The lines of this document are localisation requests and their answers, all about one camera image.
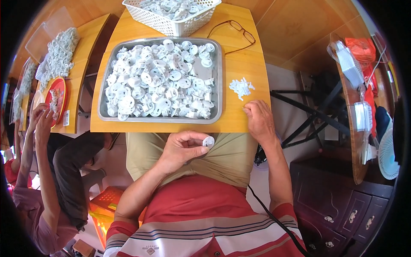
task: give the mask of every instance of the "shirt logo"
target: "shirt logo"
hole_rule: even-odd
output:
[[[150,249],[147,250],[147,252],[148,252],[148,254],[152,255],[155,251],[154,251],[153,248],[150,248]]]
[[[143,247],[143,250],[147,250],[147,253],[149,255],[152,255],[153,253],[155,253],[156,250],[158,250],[160,247],[158,247],[157,245],[146,245],[145,247]]]

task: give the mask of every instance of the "hand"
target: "hand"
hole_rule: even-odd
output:
[[[30,123],[28,125],[27,132],[33,132],[34,129],[36,128],[37,122],[39,122],[39,119],[43,113],[43,110],[47,108],[47,104],[45,103],[40,103],[31,113],[30,115]]]
[[[37,147],[47,147],[50,137],[51,124],[53,122],[54,111],[47,108],[37,121],[36,125],[36,149]]]
[[[202,146],[206,137],[207,134],[195,131],[170,134],[157,164],[163,165],[167,174],[175,172],[185,162],[209,152],[208,147]]]
[[[20,119],[14,122],[14,136],[18,136],[18,130],[20,129]]]
[[[262,100],[254,100],[246,104],[243,111],[248,116],[248,130],[261,146],[278,140],[275,134],[271,109]]]

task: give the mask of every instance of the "orange plastic stool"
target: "orange plastic stool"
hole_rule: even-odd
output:
[[[107,230],[114,221],[114,213],[123,193],[123,190],[109,186],[90,201],[90,214],[93,219],[94,228],[104,249],[106,248]],[[143,222],[146,208],[140,214],[140,226]]]

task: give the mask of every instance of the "white plastic basket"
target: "white plastic basket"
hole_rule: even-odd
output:
[[[201,12],[191,15],[181,21],[172,21],[154,12],[139,8],[141,0],[124,0],[125,5],[134,20],[147,25],[166,36],[183,37],[189,36],[204,26],[211,19],[214,9],[221,4],[221,0],[194,0],[197,3],[207,5]]]

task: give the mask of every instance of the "metal tray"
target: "metal tray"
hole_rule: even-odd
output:
[[[210,58],[213,61],[213,64],[210,68],[205,68],[201,65],[201,59],[197,59],[193,63],[198,72],[197,76],[201,79],[210,79],[214,78],[214,86],[212,87],[211,101],[214,103],[214,108],[211,109],[210,119],[206,120],[203,118],[193,119],[186,117],[130,117],[125,122],[156,122],[156,123],[187,123],[187,124],[212,124],[216,122],[222,113],[223,108],[223,66],[222,66],[222,49],[217,41],[206,38],[199,37],[152,37],[152,38],[143,38],[135,39],[130,41],[125,41],[119,43],[111,51],[109,61],[106,65],[106,70],[104,72],[102,85],[100,88],[99,101],[97,106],[97,114],[100,119],[104,121],[119,121],[117,117],[110,117],[107,114],[107,97],[104,93],[104,90],[109,86],[107,83],[107,77],[113,72],[111,67],[111,62],[116,60],[118,51],[126,47],[127,49],[132,49],[136,45],[151,46],[154,44],[162,44],[165,39],[171,39],[174,43],[181,44],[183,41],[190,41],[193,44],[198,46],[205,45],[206,43],[211,43],[215,47],[215,51],[210,53]]]

